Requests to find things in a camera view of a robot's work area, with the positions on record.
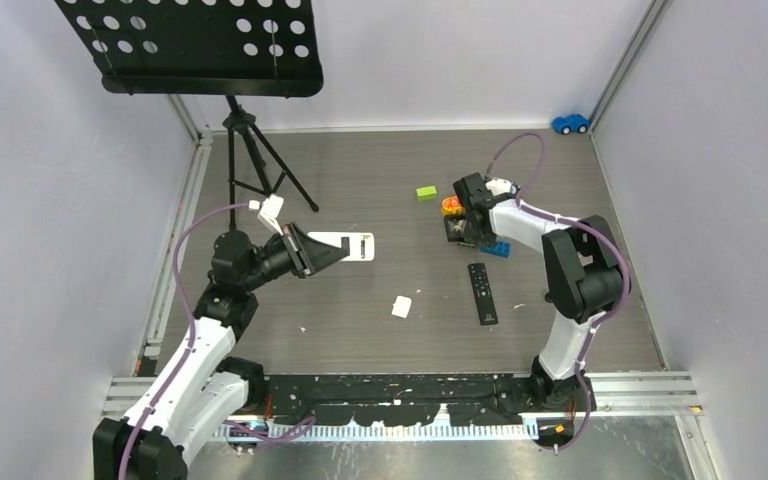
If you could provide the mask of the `red and white remote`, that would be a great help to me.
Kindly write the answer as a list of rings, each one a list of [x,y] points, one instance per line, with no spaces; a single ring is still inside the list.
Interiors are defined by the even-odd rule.
[[[375,236],[369,232],[309,232],[319,242],[342,248],[348,255],[342,262],[371,262],[375,258]]]

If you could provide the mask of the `black remote control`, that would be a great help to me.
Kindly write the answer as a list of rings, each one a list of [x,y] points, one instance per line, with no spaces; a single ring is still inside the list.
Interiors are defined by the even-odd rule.
[[[499,323],[492,291],[489,285],[486,266],[484,263],[468,265],[471,288],[477,309],[479,323],[482,326],[492,326]]]

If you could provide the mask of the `white remote battery cover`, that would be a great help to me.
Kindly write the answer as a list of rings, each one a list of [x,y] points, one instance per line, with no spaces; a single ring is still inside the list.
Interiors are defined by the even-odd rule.
[[[397,296],[392,304],[391,314],[394,317],[406,319],[409,316],[412,299],[406,296]]]

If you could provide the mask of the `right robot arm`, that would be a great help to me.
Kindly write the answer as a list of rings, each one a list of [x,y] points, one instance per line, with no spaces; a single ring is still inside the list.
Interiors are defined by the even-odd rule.
[[[602,216],[568,217],[534,207],[511,182],[479,173],[456,180],[453,189],[464,209],[459,240],[477,246],[514,241],[543,258],[555,318],[529,383],[534,403],[556,410],[580,385],[595,332],[628,298],[628,262]]]

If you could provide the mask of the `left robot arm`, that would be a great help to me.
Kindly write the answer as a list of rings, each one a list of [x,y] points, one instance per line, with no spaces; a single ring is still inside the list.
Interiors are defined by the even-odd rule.
[[[232,230],[217,237],[208,285],[192,324],[148,390],[92,437],[96,479],[185,479],[208,440],[234,412],[267,398],[260,364],[231,356],[258,308],[256,289],[285,274],[310,277],[350,257],[355,242],[332,232],[280,227],[257,246]]]

